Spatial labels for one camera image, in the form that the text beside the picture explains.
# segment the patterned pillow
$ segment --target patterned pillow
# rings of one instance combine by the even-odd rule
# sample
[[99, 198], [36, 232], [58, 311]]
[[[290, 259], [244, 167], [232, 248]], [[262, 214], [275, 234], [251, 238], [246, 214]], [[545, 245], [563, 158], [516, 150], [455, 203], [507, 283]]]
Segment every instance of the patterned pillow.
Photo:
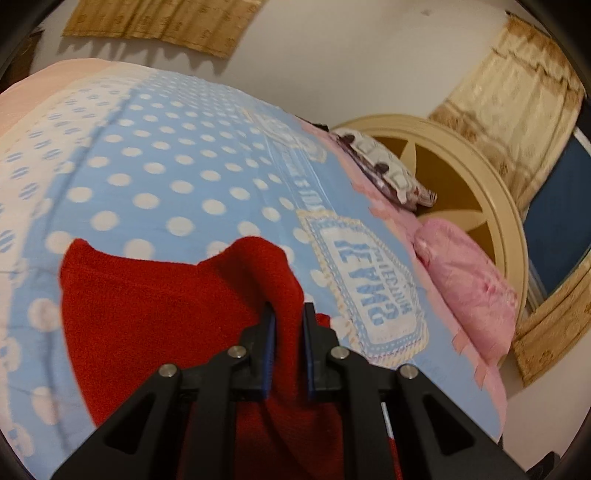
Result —
[[400, 159], [380, 142], [350, 128], [338, 128], [333, 133], [391, 202], [411, 211], [416, 210], [417, 205], [432, 207], [435, 204], [437, 194], [421, 185]]

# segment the bed sheet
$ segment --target bed sheet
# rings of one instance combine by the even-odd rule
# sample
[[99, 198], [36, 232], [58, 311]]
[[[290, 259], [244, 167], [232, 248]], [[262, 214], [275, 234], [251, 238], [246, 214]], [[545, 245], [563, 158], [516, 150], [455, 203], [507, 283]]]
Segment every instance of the bed sheet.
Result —
[[329, 134], [236, 89], [120, 63], [23, 115], [0, 137], [0, 429], [37, 479], [94, 429], [59, 308], [60, 261], [76, 237], [197, 263], [263, 236], [343, 345], [375, 364], [416, 364], [499, 437], [499, 372], [416, 259], [416, 218], [384, 201]]

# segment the printed label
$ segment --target printed label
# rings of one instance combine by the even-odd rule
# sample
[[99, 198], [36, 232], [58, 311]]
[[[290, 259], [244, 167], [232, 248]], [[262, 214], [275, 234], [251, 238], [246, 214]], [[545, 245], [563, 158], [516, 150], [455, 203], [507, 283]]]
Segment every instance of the printed label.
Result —
[[359, 220], [299, 210], [341, 315], [363, 354], [399, 364], [428, 343], [424, 311], [409, 269]]

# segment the beige curtain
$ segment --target beige curtain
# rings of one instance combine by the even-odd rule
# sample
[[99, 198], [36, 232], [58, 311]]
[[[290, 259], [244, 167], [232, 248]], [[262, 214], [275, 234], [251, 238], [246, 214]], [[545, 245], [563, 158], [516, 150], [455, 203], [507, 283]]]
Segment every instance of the beige curtain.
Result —
[[513, 350], [525, 385], [565, 356], [591, 325], [591, 252], [538, 309], [517, 326]]
[[228, 58], [266, 0], [80, 0], [64, 36], [159, 38]]
[[572, 133], [583, 95], [556, 43], [510, 17], [488, 56], [430, 118], [484, 154], [524, 216]]

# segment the metal screw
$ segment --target metal screw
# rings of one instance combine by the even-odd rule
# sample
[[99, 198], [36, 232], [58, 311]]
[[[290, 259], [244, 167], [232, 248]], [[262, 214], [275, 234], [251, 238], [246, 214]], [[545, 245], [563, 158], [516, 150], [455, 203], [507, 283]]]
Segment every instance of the metal screw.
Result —
[[405, 364], [400, 367], [400, 375], [412, 380], [413, 378], [418, 377], [418, 368], [411, 364]]
[[174, 376], [174, 374], [177, 372], [177, 370], [178, 370], [178, 368], [176, 365], [164, 364], [164, 365], [160, 365], [160, 368], [158, 369], [158, 373], [160, 374], [161, 377], [170, 378], [170, 377]]
[[234, 345], [228, 349], [228, 355], [232, 358], [242, 358], [246, 355], [246, 349], [242, 345]]
[[337, 360], [344, 360], [349, 356], [349, 349], [344, 346], [334, 346], [330, 349], [330, 356]]

